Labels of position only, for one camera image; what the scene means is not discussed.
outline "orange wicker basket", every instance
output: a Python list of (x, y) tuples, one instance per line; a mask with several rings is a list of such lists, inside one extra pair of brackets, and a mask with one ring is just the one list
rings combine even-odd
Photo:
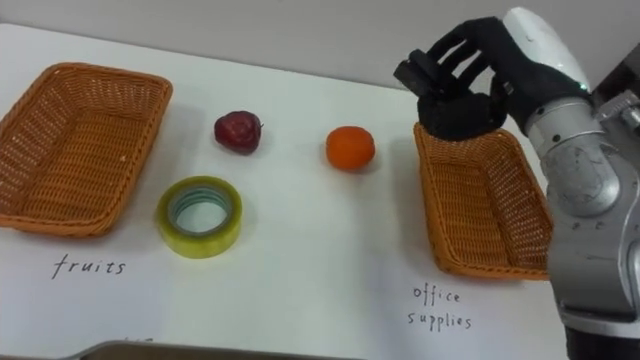
[(446, 142), (416, 124), (429, 242), (447, 273), (547, 279), (553, 224), (513, 135)]
[(172, 94), (157, 76), (49, 67), (0, 122), (0, 226), (87, 237), (122, 213)]

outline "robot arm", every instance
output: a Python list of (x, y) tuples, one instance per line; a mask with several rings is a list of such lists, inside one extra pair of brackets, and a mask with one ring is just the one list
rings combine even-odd
[[(489, 95), (472, 93), (487, 68)], [(419, 97), (420, 123), (438, 138), (476, 137), (511, 115), (549, 183), (548, 271), (569, 357), (640, 359), (638, 98), (622, 94), (595, 113), (573, 57), (525, 9), (461, 24), (426, 53), (412, 52), (395, 76)]]

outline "yellow tape roll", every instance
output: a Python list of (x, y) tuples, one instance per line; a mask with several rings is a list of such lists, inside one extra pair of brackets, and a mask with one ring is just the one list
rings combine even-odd
[[(214, 203), (227, 214), (213, 229), (193, 232), (177, 224), (178, 216), (191, 205)], [(240, 234), (242, 200), (228, 182), (211, 176), (193, 176), (175, 183), (162, 195), (155, 220), (164, 241), (176, 253), (204, 259), (227, 250)]]

